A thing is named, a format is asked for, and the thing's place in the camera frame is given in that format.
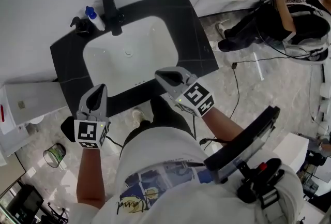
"tile floor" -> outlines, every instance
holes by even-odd
[[[246,11],[224,13],[217,16],[202,18],[210,41],[221,40],[215,30],[218,21],[227,20],[226,28],[236,24]],[[252,45],[249,49],[231,53],[215,52],[219,70],[205,76],[203,79],[214,89],[216,107],[227,116],[232,113],[237,102],[237,88],[231,63],[242,60],[254,60],[278,56],[266,46]],[[240,63],[235,70],[238,79],[240,102],[233,115],[233,120],[242,127],[248,126],[267,106],[278,106],[281,109],[276,122],[276,129],[267,140],[267,145],[274,149],[288,132],[301,132],[315,136],[318,125],[309,114],[308,95],[311,78],[310,108],[316,116],[320,103],[319,87],[322,80],[321,67],[305,66],[289,59],[274,59],[259,62],[260,70],[255,62]],[[140,105],[146,116],[152,118],[149,103]],[[40,132],[32,142],[17,151],[17,156],[27,173],[22,177],[26,183],[33,184],[44,197],[59,207],[69,207],[76,202],[76,184],[82,149],[69,142],[62,134],[60,125],[71,113],[68,108],[48,115],[39,124]],[[183,113],[192,127],[192,116]],[[131,110],[111,117],[111,136],[122,144],[136,125],[133,124]],[[198,140],[213,135],[201,120],[197,120]],[[63,144],[67,150],[61,168],[49,167],[43,158],[43,151],[54,143]],[[218,149],[217,144],[211,144],[206,152],[211,154]],[[120,149],[107,141],[102,151],[102,171],[106,193],[111,196],[113,181],[118,166]]]

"black trousers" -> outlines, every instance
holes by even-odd
[[[218,42],[218,48],[223,52],[248,48],[252,43],[262,42],[256,27],[254,12],[245,16],[231,29],[225,30],[224,34],[226,39]]]
[[[141,132],[153,127],[174,127],[188,132],[193,137],[191,129],[185,118],[172,110],[168,103],[161,96],[155,97],[151,100],[151,107],[154,115],[153,122],[151,123],[150,121],[142,121],[139,127],[133,130],[126,138],[123,144],[123,148]]]

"white bottle with blue cap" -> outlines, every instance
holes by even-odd
[[[93,7],[87,6],[85,9],[85,14],[88,16],[89,20],[95,24],[95,26],[100,30],[104,31],[104,22],[100,16],[94,11]]]

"trash can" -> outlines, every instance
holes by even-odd
[[[43,158],[47,164],[53,168],[57,168],[60,162],[63,160],[66,155],[66,149],[60,143],[55,143],[48,150],[43,152]]]

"white sink basin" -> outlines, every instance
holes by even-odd
[[[176,66],[178,52],[166,24],[147,17],[89,42],[83,57],[93,85],[104,83],[112,97],[154,79],[156,70]]]

